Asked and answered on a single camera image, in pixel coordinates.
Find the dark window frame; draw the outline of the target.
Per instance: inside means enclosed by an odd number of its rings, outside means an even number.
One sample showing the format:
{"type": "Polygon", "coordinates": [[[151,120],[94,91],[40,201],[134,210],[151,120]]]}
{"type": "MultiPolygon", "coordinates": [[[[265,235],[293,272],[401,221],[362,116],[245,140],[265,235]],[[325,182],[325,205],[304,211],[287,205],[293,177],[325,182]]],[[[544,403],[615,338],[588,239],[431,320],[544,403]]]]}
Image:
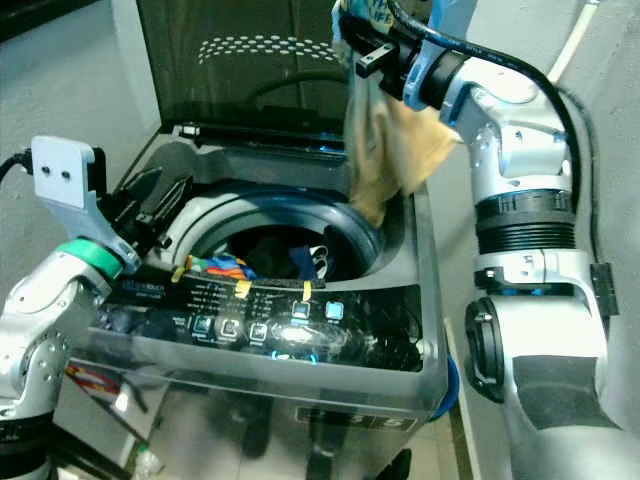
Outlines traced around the dark window frame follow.
{"type": "Polygon", "coordinates": [[[0,42],[17,38],[100,0],[0,0],[0,42]]]}

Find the white wall pipe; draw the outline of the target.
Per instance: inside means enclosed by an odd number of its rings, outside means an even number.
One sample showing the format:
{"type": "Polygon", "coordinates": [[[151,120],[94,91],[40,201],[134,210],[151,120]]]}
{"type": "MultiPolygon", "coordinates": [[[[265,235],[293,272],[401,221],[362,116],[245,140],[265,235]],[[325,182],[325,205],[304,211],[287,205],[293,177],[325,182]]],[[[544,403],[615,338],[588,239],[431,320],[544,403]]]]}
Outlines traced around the white wall pipe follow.
{"type": "Polygon", "coordinates": [[[571,61],[575,58],[577,50],[580,49],[582,41],[585,40],[586,33],[591,28],[596,12],[604,0],[582,0],[575,19],[573,19],[570,32],[567,33],[564,42],[559,49],[556,59],[552,63],[547,78],[553,86],[561,84],[564,73],[570,67],[571,61]]]}

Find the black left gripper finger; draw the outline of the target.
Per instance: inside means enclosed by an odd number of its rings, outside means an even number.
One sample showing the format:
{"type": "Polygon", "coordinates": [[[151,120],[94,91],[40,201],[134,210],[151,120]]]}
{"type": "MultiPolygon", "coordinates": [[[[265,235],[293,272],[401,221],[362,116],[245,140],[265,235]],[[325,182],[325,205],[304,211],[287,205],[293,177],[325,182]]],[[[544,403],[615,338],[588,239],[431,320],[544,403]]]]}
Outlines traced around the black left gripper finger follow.
{"type": "Polygon", "coordinates": [[[140,224],[143,228],[140,241],[141,253],[164,250],[172,243],[168,230],[182,210],[182,204],[182,200],[157,202],[150,211],[143,212],[140,216],[140,224]]]}
{"type": "Polygon", "coordinates": [[[193,184],[192,175],[168,175],[164,172],[147,172],[146,180],[151,187],[148,196],[148,215],[173,215],[187,200],[193,184]]]}

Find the dark transparent washer lid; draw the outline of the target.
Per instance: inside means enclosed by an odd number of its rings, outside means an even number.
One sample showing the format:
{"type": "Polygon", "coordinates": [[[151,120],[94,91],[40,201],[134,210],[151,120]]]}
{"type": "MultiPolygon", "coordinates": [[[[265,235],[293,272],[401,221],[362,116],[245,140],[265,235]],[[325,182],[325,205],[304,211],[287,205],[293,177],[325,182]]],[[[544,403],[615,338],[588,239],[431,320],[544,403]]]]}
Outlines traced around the dark transparent washer lid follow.
{"type": "Polygon", "coordinates": [[[136,0],[161,119],[339,142],[346,65],[334,0],[136,0]]]}

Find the grey top-loading washing machine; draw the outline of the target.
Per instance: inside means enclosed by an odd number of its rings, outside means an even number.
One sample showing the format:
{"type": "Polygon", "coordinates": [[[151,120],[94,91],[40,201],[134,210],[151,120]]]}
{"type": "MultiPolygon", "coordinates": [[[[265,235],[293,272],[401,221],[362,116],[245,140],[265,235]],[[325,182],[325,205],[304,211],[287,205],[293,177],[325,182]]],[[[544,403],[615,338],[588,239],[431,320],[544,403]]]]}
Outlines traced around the grey top-loading washing machine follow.
{"type": "Polygon", "coordinates": [[[164,250],[116,283],[70,362],[119,372],[97,402],[163,462],[159,480],[406,480],[412,440],[434,422],[451,356],[428,193],[397,195],[371,227],[349,204],[349,163],[330,143],[214,143],[157,133],[140,170],[192,175],[164,250]],[[187,270],[259,228],[343,239],[365,273],[343,282],[187,270]]]}

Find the multicolour cloth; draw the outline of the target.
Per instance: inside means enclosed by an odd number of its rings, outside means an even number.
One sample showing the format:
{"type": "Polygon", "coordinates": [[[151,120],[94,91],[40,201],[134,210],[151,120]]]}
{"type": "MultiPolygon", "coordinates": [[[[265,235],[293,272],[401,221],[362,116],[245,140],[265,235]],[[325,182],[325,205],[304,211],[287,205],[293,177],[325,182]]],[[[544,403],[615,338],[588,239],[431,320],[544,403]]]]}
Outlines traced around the multicolour cloth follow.
{"type": "Polygon", "coordinates": [[[246,282],[257,279],[255,270],[246,261],[229,253],[219,253],[211,257],[188,256],[188,269],[202,274],[246,280],[246,282]]]}

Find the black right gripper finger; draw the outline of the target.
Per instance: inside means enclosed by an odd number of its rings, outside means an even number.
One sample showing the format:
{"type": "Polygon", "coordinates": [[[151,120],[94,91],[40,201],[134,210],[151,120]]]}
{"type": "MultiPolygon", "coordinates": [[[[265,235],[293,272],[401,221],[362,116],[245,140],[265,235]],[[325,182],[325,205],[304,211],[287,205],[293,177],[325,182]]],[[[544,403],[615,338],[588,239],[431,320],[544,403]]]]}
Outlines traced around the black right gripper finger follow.
{"type": "Polygon", "coordinates": [[[397,44],[387,42],[374,47],[369,52],[360,54],[355,59],[355,73],[361,78],[369,78],[371,74],[385,72],[397,65],[399,47],[397,44]]]}

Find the clear plastic bottle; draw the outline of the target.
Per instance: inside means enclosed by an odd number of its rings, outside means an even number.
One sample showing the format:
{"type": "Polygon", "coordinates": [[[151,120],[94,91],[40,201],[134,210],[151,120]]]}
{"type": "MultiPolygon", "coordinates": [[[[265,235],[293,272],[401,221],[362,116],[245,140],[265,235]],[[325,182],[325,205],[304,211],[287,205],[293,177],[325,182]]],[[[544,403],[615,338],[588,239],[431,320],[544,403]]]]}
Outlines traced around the clear plastic bottle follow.
{"type": "Polygon", "coordinates": [[[159,480],[163,462],[146,445],[134,452],[131,480],[159,480]]]}

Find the blue object behind washer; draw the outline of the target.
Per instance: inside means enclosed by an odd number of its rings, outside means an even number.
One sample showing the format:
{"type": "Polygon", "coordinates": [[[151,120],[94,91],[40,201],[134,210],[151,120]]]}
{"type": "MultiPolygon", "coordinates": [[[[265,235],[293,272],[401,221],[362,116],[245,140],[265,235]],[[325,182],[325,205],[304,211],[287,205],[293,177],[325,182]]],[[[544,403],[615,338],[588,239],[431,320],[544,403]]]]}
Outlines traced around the blue object behind washer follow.
{"type": "Polygon", "coordinates": [[[454,361],[452,355],[448,356],[445,362],[447,362],[447,369],[445,369],[445,372],[447,372],[447,390],[445,390],[444,397],[442,401],[440,401],[438,408],[436,408],[431,420],[442,419],[442,417],[448,415],[448,413],[457,406],[458,398],[460,398],[460,369],[458,369],[457,362],[454,361]]]}

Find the red white package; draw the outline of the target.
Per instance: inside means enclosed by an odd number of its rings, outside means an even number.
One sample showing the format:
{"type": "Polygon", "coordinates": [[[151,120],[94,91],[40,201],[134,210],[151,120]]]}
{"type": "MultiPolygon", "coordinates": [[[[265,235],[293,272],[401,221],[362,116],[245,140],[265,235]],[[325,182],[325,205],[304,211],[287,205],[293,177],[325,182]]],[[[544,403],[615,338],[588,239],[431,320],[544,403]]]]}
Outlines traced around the red white package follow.
{"type": "Polygon", "coordinates": [[[83,390],[84,393],[101,401],[114,401],[122,393],[123,376],[109,367],[99,367],[70,362],[65,374],[83,390]]]}

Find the tan cloth garment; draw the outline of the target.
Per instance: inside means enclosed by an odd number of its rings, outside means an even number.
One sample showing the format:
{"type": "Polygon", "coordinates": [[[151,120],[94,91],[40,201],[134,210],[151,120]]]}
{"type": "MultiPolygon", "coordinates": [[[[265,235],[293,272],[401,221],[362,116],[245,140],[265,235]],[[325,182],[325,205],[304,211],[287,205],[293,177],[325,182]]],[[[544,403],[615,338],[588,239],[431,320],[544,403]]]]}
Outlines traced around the tan cloth garment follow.
{"type": "Polygon", "coordinates": [[[348,74],[343,129],[352,168],[349,204],[375,228],[384,224],[388,202],[424,187],[460,143],[438,111],[408,108],[380,90],[380,78],[348,74]]]}

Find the white blue patterned cloth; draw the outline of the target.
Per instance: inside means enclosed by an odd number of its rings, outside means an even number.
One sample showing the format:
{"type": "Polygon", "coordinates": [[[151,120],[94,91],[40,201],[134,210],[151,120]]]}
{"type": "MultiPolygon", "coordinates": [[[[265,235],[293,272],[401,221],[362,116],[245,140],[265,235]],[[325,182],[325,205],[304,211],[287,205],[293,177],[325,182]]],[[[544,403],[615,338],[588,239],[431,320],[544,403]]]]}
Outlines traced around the white blue patterned cloth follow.
{"type": "Polygon", "coordinates": [[[393,42],[387,0],[335,0],[330,17],[334,46],[344,45],[353,55],[370,54],[393,42]]]}

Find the dark clothes in drum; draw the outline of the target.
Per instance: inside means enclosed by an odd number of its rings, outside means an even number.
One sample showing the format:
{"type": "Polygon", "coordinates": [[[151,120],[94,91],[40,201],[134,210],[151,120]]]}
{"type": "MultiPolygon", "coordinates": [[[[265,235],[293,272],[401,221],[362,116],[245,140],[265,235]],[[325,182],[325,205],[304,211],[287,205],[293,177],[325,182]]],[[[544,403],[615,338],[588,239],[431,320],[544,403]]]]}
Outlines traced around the dark clothes in drum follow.
{"type": "Polygon", "coordinates": [[[320,236],[314,230],[259,228],[229,239],[228,250],[251,266],[257,276],[268,279],[298,280],[297,269],[289,259],[289,248],[297,246],[329,248],[328,274],[324,282],[343,282],[365,273],[367,265],[344,239],[320,236]]]}

